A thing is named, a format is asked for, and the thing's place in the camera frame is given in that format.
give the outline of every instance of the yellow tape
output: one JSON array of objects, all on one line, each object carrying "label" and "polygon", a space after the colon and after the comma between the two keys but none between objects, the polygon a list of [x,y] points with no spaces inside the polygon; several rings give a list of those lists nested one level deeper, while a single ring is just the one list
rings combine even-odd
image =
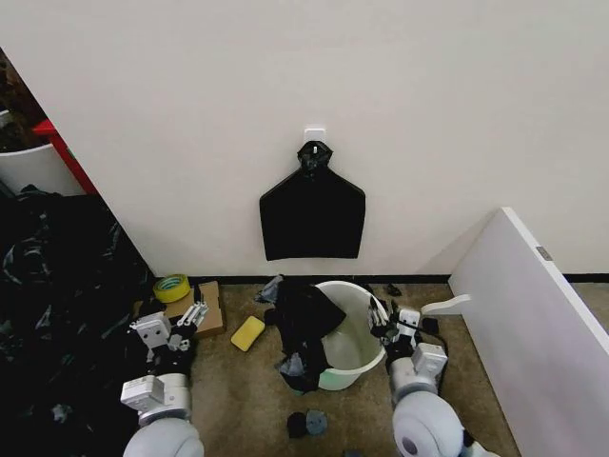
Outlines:
[{"label": "yellow tape", "polygon": [[172,274],[157,281],[152,291],[161,303],[177,302],[188,295],[190,284],[185,274]]}]

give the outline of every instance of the black garment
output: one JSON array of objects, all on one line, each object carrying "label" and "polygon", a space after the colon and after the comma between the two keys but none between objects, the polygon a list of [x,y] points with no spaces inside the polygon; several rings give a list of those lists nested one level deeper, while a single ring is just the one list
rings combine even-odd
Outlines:
[{"label": "black garment", "polygon": [[28,187],[0,209],[2,454],[122,455],[127,329],[151,273],[98,196]]},{"label": "black garment", "polygon": [[[286,355],[280,373],[294,390],[316,390],[320,374],[331,368],[322,338],[341,324],[345,314],[314,286],[284,280],[278,288],[273,320]],[[291,360],[294,353],[300,356],[302,370],[295,370]]]},{"label": "black garment", "polygon": [[327,167],[331,155],[324,143],[306,143],[302,167],[260,199],[266,260],[357,258],[365,194]]}]

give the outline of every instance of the white bucket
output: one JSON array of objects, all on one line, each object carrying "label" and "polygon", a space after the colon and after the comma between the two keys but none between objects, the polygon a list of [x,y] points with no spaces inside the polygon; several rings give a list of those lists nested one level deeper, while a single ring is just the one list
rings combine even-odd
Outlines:
[{"label": "white bucket", "polygon": [[322,340],[327,362],[334,368],[320,375],[319,386],[324,390],[343,390],[384,357],[381,342],[370,334],[368,326],[372,294],[345,281],[328,281],[317,288],[346,314],[343,322]]}]

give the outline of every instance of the gray cloth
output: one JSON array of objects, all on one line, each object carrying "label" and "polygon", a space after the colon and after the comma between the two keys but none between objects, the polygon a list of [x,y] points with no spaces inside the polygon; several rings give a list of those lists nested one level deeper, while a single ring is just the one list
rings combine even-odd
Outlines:
[{"label": "gray cloth", "polygon": [[327,417],[323,411],[310,409],[306,412],[306,431],[309,435],[321,435],[327,429]]},{"label": "gray cloth", "polygon": [[254,300],[258,303],[272,303],[275,304],[277,302],[277,292],[279,283],[284,280],[284,276],[282,274],[278,274],[270,282],[263,287],[263,289],[256,294]]},{"label": "gray cloth", "polygon": [[303,359],[298,352],[294,352],[279,365],[279,372],[287,376],[302,376],[305,374]]}]

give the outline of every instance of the baseboard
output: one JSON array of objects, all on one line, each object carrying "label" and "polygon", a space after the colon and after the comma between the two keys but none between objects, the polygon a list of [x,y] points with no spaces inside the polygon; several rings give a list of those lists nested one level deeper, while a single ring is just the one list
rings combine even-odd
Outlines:
[{"label": "baseboard", "polygon": [[565,273],[570,283],[609,283],[609,273]]},{"label": "baseboard", "polygon": [[[291,279],[308,284],[323,281],[350,281],[356,284],[448,284],[449,274],[361,274],[361,275],[294,275]],[[566,273],[570,283],[609,283],[609,273]],[[189,276],[191,284],[218,281],[220,284],[266,284],[272,276]]]},{"label": "baseboard", "polygon": [[[323,281],[349,281],[356,284],[447,284],[448,274],[390,274],[390,275],[287,275],[290,279],[308,284]],[[191,284],[218,281],[220,284],[266,284],[272,276],[189,276]]]}]

